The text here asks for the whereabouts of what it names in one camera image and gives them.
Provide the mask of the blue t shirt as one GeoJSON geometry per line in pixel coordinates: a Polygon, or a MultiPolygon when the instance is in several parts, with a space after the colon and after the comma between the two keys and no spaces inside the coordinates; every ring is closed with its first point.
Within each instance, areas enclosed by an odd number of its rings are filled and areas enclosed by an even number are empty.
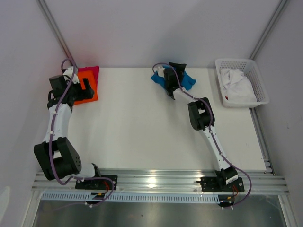
{"type": "MultiPolygon", "coordinates": [[[[163,89],[165,88],[165,79],[164,77],[159,77],[156,72],[151,76],[151,80],[154,81],[156,84],[160,85],[163,89]]],[[[180,82],[181,86],[186,89],[186,91],[189,91],[192,86],[194,86],[196,83],[196,80],[191,78],[187,72],[184,72],[183,79],[180,82]]]]}

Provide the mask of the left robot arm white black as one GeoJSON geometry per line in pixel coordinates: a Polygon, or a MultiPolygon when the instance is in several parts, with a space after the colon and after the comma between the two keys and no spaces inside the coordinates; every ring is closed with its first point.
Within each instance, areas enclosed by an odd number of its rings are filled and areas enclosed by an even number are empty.
{"type": "Polygon", "coordinates": [[[97,173],[95,164],[82,164],[80,156],[68,140],[68,125],[76,102],[92,100],[95,91],[88,78],[72,82],[67,75],[49,79],[47,108],[50,114],[43,142],[34,146],[34,154],[47,180],[63,179],[67,176],[86,178],[86,184],[98,189],[103,178],[97,173]]]}

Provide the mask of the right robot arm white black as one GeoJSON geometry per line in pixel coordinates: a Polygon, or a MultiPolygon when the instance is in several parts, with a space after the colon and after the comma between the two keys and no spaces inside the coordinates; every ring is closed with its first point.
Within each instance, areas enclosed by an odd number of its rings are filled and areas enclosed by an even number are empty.
{"type": "Polygon", "coordinates": [[[164,64],[164,69],[162,70],[164,89],[167,95],[174,100],[177,99],[177,96],[189,100],[187,108],[190,124],[194,130],[201,134],[213,155],[217,187],[222,191],[226,191],[239,178],[238,172],[227,159],[225,151],[218,140],[215,130],[215,117],[209,99],[207,97],[197,98],[188,93],[185,87],[181,85],[181,82],[185,79],[185,67],[185,64],[164,64]]]}

